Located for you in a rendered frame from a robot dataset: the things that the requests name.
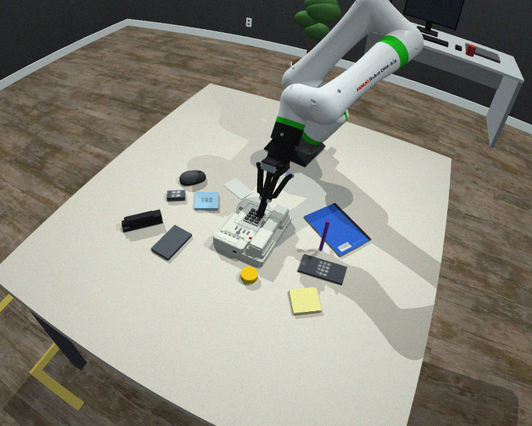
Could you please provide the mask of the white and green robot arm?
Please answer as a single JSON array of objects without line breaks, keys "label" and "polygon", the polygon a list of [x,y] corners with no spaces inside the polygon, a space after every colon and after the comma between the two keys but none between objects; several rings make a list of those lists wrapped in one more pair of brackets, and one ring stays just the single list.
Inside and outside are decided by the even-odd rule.
[{"label": "white and green robot arm", "polygon": [[[324,85],[327,73],[370,32],[382,39]],[[348,120],[348,108],[415,58],[423,45],[420,30],[389,0],[356,0],[338,24],[284,73],[284,91],[271,138],[295,147],[302,155],[314,155]]]}]

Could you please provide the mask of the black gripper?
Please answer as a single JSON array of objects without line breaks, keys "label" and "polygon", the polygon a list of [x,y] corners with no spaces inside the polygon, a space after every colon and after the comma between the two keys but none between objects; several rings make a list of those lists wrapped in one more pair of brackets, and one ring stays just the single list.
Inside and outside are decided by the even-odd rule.
[{"label": "black gripper", "polygon": [[[288,181],[294,177],[294,174],[292,174],[290,171],[290,161],[292,159],[294,149],[295,147],[293,146],[286,145],[284,143],[280,143],[272,139],[272,143],[270,145],[270,149],[268,151],[267,156],[280,159],[282,161],[281,164],[284,165],[284,168],[281,171],[277,170],[275,173],[271,173],[267,171],[264,187],[263,187],[264,170],[261,169],[262,162],[256,163],[257,169],[258,169],[257,192],[260,194],[259,199],[261,200],[256,217],[262,218],[264,216],[264,212],[266,210],[267,204],[271,202],[272,199],[277,198],[280,192],[285,187],[285,185],[288,183]],[[282,182],[279,184],[279,186],[276,188],[275,192],[273,193],[279,177],[283,175],[285,172],[286,172],[285,174],[286,177],[282,180]]]}]

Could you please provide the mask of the white rectangular sheet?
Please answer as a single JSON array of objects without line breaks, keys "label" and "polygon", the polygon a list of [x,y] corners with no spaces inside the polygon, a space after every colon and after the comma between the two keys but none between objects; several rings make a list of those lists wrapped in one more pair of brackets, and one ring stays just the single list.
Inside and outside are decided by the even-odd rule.
[{"label": "white rectangular sheet", "polygon": [[243,199],[246,196],[253,193],[251,189],[246,187],[242,182],[237,180],[236,178],[225,183],[224,186],[229,189],[233,194],[235,194],[239,199]]}]

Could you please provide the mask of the dark grey computer mouse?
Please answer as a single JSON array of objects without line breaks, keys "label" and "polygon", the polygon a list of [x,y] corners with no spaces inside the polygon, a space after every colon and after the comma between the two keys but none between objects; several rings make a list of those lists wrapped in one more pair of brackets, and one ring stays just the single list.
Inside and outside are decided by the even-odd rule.
[{"label": "dark grey computer mouse", "polygon": [[193,170],[183,172],[179,181],[182,185],[194,185],[203,182],[205,179],[206,175],[203,171]]}]

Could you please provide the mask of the yellow short cylinder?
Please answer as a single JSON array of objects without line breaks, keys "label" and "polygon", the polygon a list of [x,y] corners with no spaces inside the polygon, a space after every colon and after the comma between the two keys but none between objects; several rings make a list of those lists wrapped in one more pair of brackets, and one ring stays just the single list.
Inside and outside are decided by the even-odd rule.
[{"label": "yellow short cylinder", "polygon": [[244,283],[252,284],[257,281],[258,272],[252,266],[247,266],[241,270],[240,278]]}]

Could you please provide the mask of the grey phone keypad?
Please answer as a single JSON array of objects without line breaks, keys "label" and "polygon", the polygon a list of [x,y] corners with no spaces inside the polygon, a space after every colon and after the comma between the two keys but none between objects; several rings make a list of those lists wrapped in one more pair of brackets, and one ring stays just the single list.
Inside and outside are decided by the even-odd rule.
[{"label": "grey phone keypad", "polygon": [[347,266],[304,254],[298,272],[342,285]]}]

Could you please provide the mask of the purple cylinder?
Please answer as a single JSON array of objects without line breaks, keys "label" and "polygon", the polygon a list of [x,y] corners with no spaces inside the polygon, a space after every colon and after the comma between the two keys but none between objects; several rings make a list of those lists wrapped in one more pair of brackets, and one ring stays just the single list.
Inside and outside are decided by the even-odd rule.
[{"label": "purple cylinder", "polygon": [[324,228],[324,230],[323,230],[323,235],[322,235],[321,242],[320,242],[320,246],[319,246],[319,251],[322,251],[322,250],[323,250],[323,245],[324,245],[324,243],[325,243],[325,239],[326,239],[326,236],[327,236],[327,232],[328,232],[329,224],[330,224],[330,221],[329,221],[329,220],[326,220],[325,228]]}]

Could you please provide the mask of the pale yellow sticky note pad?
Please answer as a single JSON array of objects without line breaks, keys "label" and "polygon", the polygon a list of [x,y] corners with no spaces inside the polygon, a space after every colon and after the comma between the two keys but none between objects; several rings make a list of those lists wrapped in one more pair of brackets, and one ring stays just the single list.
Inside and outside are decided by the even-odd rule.
[{"label": "pale yellow sticky note pad", "polygon": [[322,311],[316,287],[289,289],[293,315]]}]

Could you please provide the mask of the blue notebook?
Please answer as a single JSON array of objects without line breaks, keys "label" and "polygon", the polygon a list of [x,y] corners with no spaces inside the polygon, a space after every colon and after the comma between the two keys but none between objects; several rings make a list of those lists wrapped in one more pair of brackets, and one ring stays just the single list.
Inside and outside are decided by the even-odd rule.
[{"label": "blue notebook", "polygon": [[336,204],[304,216],[322,237],[326,220],[330,221],[325,242],[339,257],[371,241],[371,238]]}]

